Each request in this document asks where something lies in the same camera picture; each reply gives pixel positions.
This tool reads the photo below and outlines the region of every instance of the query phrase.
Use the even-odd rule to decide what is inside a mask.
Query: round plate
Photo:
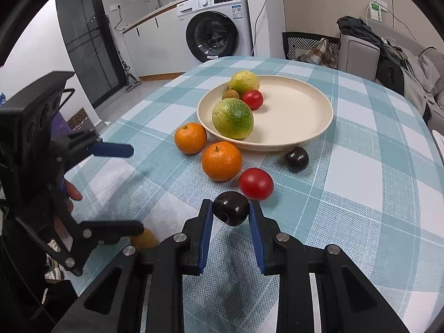
[[[322,134],[333,120],[329,99],[306,82],[289,77],[259,75],[263,105],[253,111],[254,127],[242,140],[218,133],[211,120],[214,106],[222,99],[228,83],[210,90],[197,106],[203,127],[221,140],[238,148],[256,151],[281,151],[302,145]]]

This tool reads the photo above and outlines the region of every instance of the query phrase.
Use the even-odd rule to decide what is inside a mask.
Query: washing machine
[[[186,68],[223,56],[251,55],[247,0],[187,0],[176,11]]]

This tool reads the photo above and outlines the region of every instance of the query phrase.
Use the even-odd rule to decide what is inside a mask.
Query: gray floor
[[[170,80],[158,80],[143,82],[128,93],[125,91],[125,88],[123,88],[98,106],[95,111],[103,122],[115,122],[123,114],[145,99],[145,97],[154,93],[169,81]]]

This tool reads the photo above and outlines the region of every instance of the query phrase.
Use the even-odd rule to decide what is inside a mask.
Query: checkered tablecloth
[[[84,196],[75,218],[137,219],[163,240],[198,214],[204,198],[238,190],[236,178],[210,180],[201,154],[182,154],[173,136],[197,121],[207,91],[245,69],[308,82],[334,109],[327,131],[305,146],[310,164],[303,172],[290,172],[282,153],[243,152],[243,170],[260,167],[274,180],[264,215],[304,244],[341,246],[410,331],[423,332],[444,305],[444,168],[415,108],[360,77],[278,59],[208,61],[108,127],[104,141],[131,144],[132,158],[90,157],[67,173]],[[126,243],[95,249],[84,275],[72,277],[77,291]],[[248,220],[232,228],[216,219],[204,274],[183,281],[185,331],[271,331],[278,284],[256,267]]]

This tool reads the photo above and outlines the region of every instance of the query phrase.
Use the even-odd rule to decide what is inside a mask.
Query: red tomato
[[[245,170],[239,178],[239,188],[247,198],[264,200],[273,192],[274,183],[267,172],[250,168]]]
[[[242,101],[246,103],[250,109],[257,110],[264,103],[264,97],[257,90],[248,90],[242,95]]]

